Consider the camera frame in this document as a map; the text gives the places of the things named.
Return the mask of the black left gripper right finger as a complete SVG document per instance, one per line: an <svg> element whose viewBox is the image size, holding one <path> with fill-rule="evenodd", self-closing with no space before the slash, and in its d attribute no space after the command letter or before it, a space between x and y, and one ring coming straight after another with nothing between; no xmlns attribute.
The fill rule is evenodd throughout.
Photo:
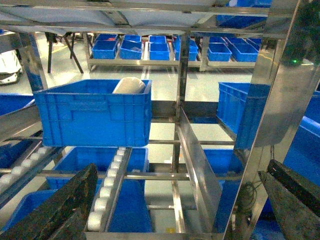
<svg viewBox="0 0 320 240"><path fill-rule="evenodd" d="M287 240L320 238L320 187L272 159L258 176Z"/></svg>

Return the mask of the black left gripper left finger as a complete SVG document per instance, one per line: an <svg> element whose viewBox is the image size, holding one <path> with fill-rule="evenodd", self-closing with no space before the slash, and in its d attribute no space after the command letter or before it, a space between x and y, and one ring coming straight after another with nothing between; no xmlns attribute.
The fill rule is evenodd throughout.
<svg viewBox="0 0 320 240"><path fill-rule="evenodd" d="M4 231L2 240L85 240L98 173L90 163L63 187Z"/></svg>

